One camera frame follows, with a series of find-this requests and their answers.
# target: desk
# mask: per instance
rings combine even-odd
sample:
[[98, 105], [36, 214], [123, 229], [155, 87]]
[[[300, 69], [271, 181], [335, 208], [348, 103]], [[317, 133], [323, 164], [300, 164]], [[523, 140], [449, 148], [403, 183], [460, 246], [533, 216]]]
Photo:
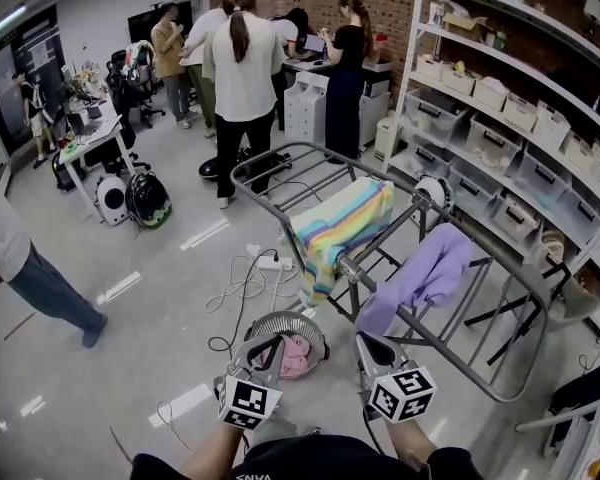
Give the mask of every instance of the desk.
[[74, 143], [79, 142], [78, 145], [70, 152], [67, 152], [67, 148], [60, 151], [60, 158], [58, 159], [59, 164], [66, 165], [69, 176], [71, 176], [71, 179], [78, 189], [78, 192], [82, 196], [85, 204], [89, 207], [91, 215], [93, 215], [98, 222], [102, 222], [102, 216], [100, 215], [100, 212], [98, 211], [94, 201], [89, 197], [89, 194], [87, 194], [84, 185], [80, 181], [78, 173], [73, 168], [73, 162], [83, 158], [84, 155], [86, 155], [89, 151], [101, 146], [105, 142], [115, 139], [118, 143], [118, 147], [120, 148], [120, 152], [122, 153], [124, 163], [129, 170], [129, 174], [133, 176], [136, 172], [135, 168], [133, 167], [133, 162], [129, 157], [129, 152], [124, 145], [124, 140], [122, 140], [122, 135], [120, 134], [122, 126], [118, 122], [120, 121], [120, 116], [116, 114], [113, 104], [110, 101], [103, 103], [100, 105], [100, 111], [102, 112], [102, 117], [94, 120], [102, 123], [100, 128], [98, 128], [89, 136], [76, 138]]

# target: black top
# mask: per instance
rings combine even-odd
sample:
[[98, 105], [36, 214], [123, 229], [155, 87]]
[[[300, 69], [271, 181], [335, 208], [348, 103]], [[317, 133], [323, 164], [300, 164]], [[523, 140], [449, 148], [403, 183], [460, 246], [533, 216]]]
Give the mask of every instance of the black top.
[[37, 109], [33, 104], [33, 87], [29, 84], [21, 85], [20, 92], [23, 100], [29, 100], [29, 119], [31, 119], [40, 112], [40, 109]]
[[[482, 480], [471, 456], [460, 448], [441, 448], [429, 457], [433, 480]], [[382, 478], [383, 480], [419, 480], [426, 472], [416, 473], [392, 457], [378, 454], [352, 437], [311, 435], [271, 441], [247, 453], [244, 462], [228, 478], [270, 478], [332, 480], [334, 478]], [[133, 459], [131, 480], [186, 480], [160, 459], [140, 454]]]
[[336, 31], [333, 41], [336, 50], [342, 50], [337, 68], [360, 71], [364, 60], [364, 29], [355, 25], [345, 25]]

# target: white shelving unit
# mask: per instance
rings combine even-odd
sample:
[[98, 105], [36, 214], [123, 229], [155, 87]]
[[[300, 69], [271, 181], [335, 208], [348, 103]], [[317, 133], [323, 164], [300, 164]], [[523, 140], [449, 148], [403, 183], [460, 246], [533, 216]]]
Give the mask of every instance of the white shelving unit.
[[[571, 30], [569, 27], [560, 23], [559, 21], [547, 16], [536, 9], [521, 3], [515, 0], [473, 0], [484, 5], [497, 8], [501, 11], [504, 11], [514, 17], [519, 18], [524, 23], [529, 24], [530, 26], [534, 26], [556, 38], [557, 40], [563, 42], [568, 45], [570, 48], [573, 48], [575, 51], [579, 52], [581, 55], [586, 57], [588, 61], [593, 62], [595, 65], [600, 67], [600, 49], [595, 45], [591, 44], [589, 41], [581, 37], [577, 32]], [[419, 39], [419, 35], [429, 34], [435, 36], [437, 39], [454, 41], [456, 43], [462, 44], [466, 47], [477, 50], [485, 55], [489, 55], [490, 57], [497, 59], [509, 67], [513, 67], [517, 69], [521, 76], [526, 76], [534, 79], [536, 82], [543, 84], [545, 87], [553, 91], [555, 94], [562, 97], [565, 101], [571, 104], [577, 111], [581, 112], [584, 116], [590, 119], [592, 125], [595, 124], [597, 128], [600, 129], [600, 115], [597, 114], [591, 107], [589, 107], [586, 103], [581, 101], [574, 94], [570, 93], [560, 85], [556, 84], [554, 81], [549, 79], [546, 75], [538, 71], [536, 68], [508, 55], [507, 53], [496, 50], [495, 48], [491, 48], [487, 45], [479, 43], [477, 41], [473, 41], [466, 37], [463, 37], [459, 34], [455, 34], [448, 30], [444, 30], [433, 24], [425, 24], [420, 22], [420, 15], [422, 10], [422, 0], [414, 0], [413, 3], [413, 19], [411, 23], [411, 31], [409, 35], [409, 43], [407, 47], [407, 55], [405, 58], [405, 67], [402, 76], [402, 84], [400, 87], [400, 93], [398, 98], [397, 110], [394, 118], [394, 122], [391, 128], [391, 142], [387, 147], [386, 151], [394, 151], [394, 146], [397, 140], [400, 140], [398, 137], [398, 125], [402, 120], [402, 124], [405, 124], [405, 120], [403, 119], [403, 111], [405, 107], [405, 98], [407, 94], [407, 89], [410, 81], [418, 82], [422, 85], [435, 89], [441, 93], [444, 93], [452, 98], [455, 98], [468, 106], [488, 115], [489, 117], [495, 119], [496, 121], [502, 123], [529, 143], [534, 144], [535, 146], [541, 148], [545, 153], [549, 154], [556, 162], [562, 165], [564, 168], [569, 170], [574, 178], [577, 178], [580, 182], [582, 182], [590, 191], [592, 191], [599, 199], [600, 199], [600, 182], [593, 178], [589, 173], [586, 173], [579, 169], [576, 165], [570, 162], [568, 158], [560, 151], [560, 150], [552, 150], [546, 148], [540, 141], [538, 141], [534, 135], [530, 132], [526, 132], [516, 126], [515, 124], [509, 122], [503, 115], [502, 112], [497, 111], [483, 103], [475, 100], [471, 96], [467, 96], [461, 94], [454, 89], [447, 87], [441, 81], [435, 80], [428, 76], [425, 76], [421, 73], [414, 71], [414, 57], [416, 52], [416, 47]], [[565, 236], [573, 242], [579, 249], [578, 254], [573, 257], [568, 266], [572, 272], [576, 272], [579, 268], [581, 268], [585, 262], [588, 260], [592, 260], [599, 268], [600, 268], [600, 229], [597, 233], [588, 241], [584, 242], [579, 239], [573, 233], [573, 228], [569, 225], [568, 215], [562, 214], [560, 211], [556, 211], [555, 213], [550, 209], [546, 208], [534, 197], [534, 195], [525, 190], [523, 187], [519, 186], [514, 180], [508, 176], [498, 174], [493, 169], [485, 166], [480, 162], [477, 158], [475, 158], [472, 154], [464, 151], [460, 146], [460, 140], [462, 138], [453, 138], [450, 142], [446, 144], [441, 144], [440, 141], [437, 141], [431, 136], [422, 133], [421, 131], [417, 131], [417, 135], [421, 138], [432, 142], [433, 144], [444, 147], [455, 156], [462, 158], [463, 160], [471, 163], [475, 167], [479, 168], [485, 174], [493, 178], [504, 188], [507, 188], [512, 193], [516, 194], [518, 197], [526, 201], [530, 206], [532, 206], [542, 217], [546, 219], [549, 223], [553, 224], [556, 228], [560, 229]], [[389, 166], [393, 166], [395, 168], [400, 169], [400, 161], [399, 158], [391, 158], [389, 155], [385, 155], [385, 160], [383, 163], [383, 170], [387, 170]], [[512, 244], [511, 240], [508, 237], [503, 236], [506, 233], [501, 232], [497, 226], [491, 226], [489, 223], [485, 225], [484, 219], [476, 219], [479, 221], [479, 225], [482, 225], [485, 229], [490, 231], [492, 234], [496, 235], [500, 238], [505, 244], [510, 247]], [[517, 244], [518, 249], [513, 247], [514, 250], [517, 250], [521, 254], [524, 253], [524, 246]], [[593, 319], [596, 322], [596, 325], [600, 327], [600, 315]]]

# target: white floor marking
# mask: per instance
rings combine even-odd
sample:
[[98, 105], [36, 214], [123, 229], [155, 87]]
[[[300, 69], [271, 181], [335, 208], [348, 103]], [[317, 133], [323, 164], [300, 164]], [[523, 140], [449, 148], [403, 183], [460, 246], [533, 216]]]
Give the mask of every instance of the white floor marking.
[[42, 409], [47, 402], [42, 399], [42, 395], [38, 395], [33, 400], [27, 403], [22, 409], [20, 409], [20, 416], [26, 418], [29, 414], [35, 414]]
[[198, 233], [197, 235], [188, 238], [181, 246], [181, 251], [186, 251], [187, 249], [191, 249], [198, 244], [204, 242], [207, 238], [211, 238], [216, 233], [219, 233], [225, 228], [231, 226], [231, 223], [225, 218], [216, 222], [213, 226], [208, 229], [205, 229], [203, 232]]
[[140, 272], [135, 271], [133, 274], [125, 277], [122, 281], [116, 284], [113, 288], [108, 289], [106, 292], [98, 295], [96, 302], [98, 306], [102, 306], [105, 302], [115, 299], [118, 295], [131, 288], [134, 284], [142, 279]]
[[[169, 410], [169, 406], [164, 404], [160, 406], [160, 415], [162, 418], [169, 422], [169, 417], [172, 416], [172, 420], [175, 420], [179, 416], [189, 412], [191, 409], [196, 407], [201, 402], [213, 395], [211, 389], [206, 384], [198, 384], [191, 391], [187, 391], [185, 394], [180, 395], [178, 398], [171, 400], [171, 408], [173, 409], [173, 415]], [[158, 416], [158, 413], [154, 413], [149, 416], [149, 422], [153, 425], [153, 428], [158, 428], [164, 425], [164, 422]]]

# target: black pants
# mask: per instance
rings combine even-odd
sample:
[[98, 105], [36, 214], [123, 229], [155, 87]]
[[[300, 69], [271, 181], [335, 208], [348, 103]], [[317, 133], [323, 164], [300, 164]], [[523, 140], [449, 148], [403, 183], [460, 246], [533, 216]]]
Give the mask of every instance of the black pants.
[[327, 85], [325, 146], [348, 158], [358, 158], [360, 97], [364, 80], [360, 73], [336, 69]]
[[[231, 183], [230, 174], [236, 166], [238, 149], [242, 136], [246, 133], [253, 156], [269, 151], [271, 147], [271, 125], [274, 109], [268, 114], [253, 121], [225, 121], [216, 114], [218, 131], [218, 197], [231, 197], [236, 188]], [[271, 162], [256, 162], [251, 169], [251, 176], [257, 176], [270, 169]], [[269, 176], [264, 176], [251, 185], [256, 194], [269, 186]]]
[[[572, 380], [553, 394], [549, 411], [558, 414], [562, 409], [576, 409], [600, 400], [600, 366], [586, 375]], [[556, 425], [553, 441], [562, 441], [569, 431], [571, 422]]]
[[287, 76], [281, 70], [271, 77], [273, 90], [276, 92], [276, 114], [278, 114], [278, 129], [284, 131], [284, 91], [287, 90]]

